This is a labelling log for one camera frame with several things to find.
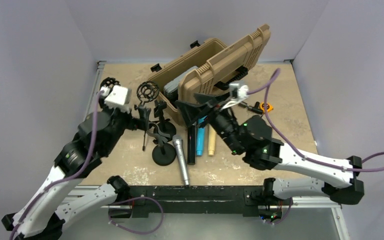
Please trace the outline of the black microphone silver grille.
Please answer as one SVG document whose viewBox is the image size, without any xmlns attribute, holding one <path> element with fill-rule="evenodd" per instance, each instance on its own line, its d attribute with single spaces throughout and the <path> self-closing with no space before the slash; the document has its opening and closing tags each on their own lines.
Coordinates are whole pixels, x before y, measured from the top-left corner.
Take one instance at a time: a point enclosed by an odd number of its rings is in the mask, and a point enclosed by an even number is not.
<svg viewBox="0 0 384 240">
<path fill-rule="evenodd" d="M 195 124 L 187 128 L 187 164 L 196 164 L 196 126 Z"/>
</svg>

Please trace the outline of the cream microphone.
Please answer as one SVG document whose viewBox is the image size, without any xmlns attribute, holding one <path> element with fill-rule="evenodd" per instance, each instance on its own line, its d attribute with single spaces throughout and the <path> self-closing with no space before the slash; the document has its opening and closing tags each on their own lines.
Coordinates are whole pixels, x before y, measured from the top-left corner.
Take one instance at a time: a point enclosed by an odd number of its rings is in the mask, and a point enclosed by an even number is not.
<svg viewBox="0 0 384 240">
<path fill-rule="evenodd" d="M 212 126 L 209 126 L 208 128 L 208 155 L 210 157 L 214 156 L 215 154 L 215 149 L 216 149 L 216 137 L 217 133 L 215 129 Z"/>
</svg>

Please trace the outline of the blue microphone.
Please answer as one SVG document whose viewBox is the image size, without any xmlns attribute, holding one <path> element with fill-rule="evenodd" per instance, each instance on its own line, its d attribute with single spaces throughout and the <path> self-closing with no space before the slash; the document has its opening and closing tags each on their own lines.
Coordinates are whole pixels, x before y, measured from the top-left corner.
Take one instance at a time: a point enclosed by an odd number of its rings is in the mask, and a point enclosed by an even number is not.
<svg viewBox="0 0 384 240">
<path fill-rule="evenodd" d="M 205 127 L 199 127 L 204 122 L 206 117 L 202 117 L 198 120 L 197 131 L 196 131 L 196 156 L 201 157 L 204 152 L 204 141 L 205 141 Z"/>
</svg>

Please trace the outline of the black round base stand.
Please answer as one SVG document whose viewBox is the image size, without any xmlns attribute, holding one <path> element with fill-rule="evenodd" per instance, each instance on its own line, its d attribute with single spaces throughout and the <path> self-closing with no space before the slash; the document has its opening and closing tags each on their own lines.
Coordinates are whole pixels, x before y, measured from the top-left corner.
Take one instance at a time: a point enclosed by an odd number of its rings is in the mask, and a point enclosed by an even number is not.
<svg viewBox="0 0 384 240">
<path fill-rule="evenodd" d="M 174 124 L 170 122 L 170 119 L 166 119 L 164 117 L 164 110 L 166 108 L 167 108 L 167 103 L 165 101 L 155 100 L 153 114 L 155 118 L 158 118 L 157 125 L 159 129 L 163 133 L 169 134 L 170 137 L 172 137 L 177 133 L 177 130 Z"/>
</svg>

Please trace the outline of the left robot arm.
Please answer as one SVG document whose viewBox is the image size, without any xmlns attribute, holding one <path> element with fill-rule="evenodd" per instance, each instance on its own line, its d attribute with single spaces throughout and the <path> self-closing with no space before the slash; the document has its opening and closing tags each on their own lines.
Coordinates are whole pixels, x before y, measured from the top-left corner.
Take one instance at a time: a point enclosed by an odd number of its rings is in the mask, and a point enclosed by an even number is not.
<svg viewBox="0 0 384 240">
<path fill-rule="evenodd" d="M 63 204 L 66 196 L 102 163 L 125 130 L 143 130 L 149 119 L 118 109 L 94 111 L 78 126 L 72 141 L 57 155 L 45 181 L 18 212 L 7 214 L 2 224 L 12 240 L 57 240 L 72 224 L 92 211 L 132 198 L 130 186 L 120 176 L 111 176 L 92 193 Z"/>
</svg>

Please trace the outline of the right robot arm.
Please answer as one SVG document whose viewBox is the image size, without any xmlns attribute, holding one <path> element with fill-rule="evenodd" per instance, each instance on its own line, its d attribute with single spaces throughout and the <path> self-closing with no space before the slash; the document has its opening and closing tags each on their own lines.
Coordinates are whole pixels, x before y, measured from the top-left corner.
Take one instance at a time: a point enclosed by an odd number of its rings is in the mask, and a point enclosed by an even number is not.
<svg viewBox="0 0 384 240">
<path fill-rule="evenodd" d="M 343 205 L 358 204 L 365 194 L 364 183 L 358 179 L 362 159 L 351 156 L 335 159 L 311 152 L 294 150 L 292 145 L 272 136 L 270 127 L 259 115 L 242 124 L 231 107 L 228 93 L 210 95 L 195 93 L 196 103 L 176 100 L 175 106 L 187 127 L 210 125 L 234 156 L 251 168 L 282 170 L 304 175 L 298 180 L 267 178 L 260 196 L 268 204 L 298 196 L 324 196 Z"/>
</svg>

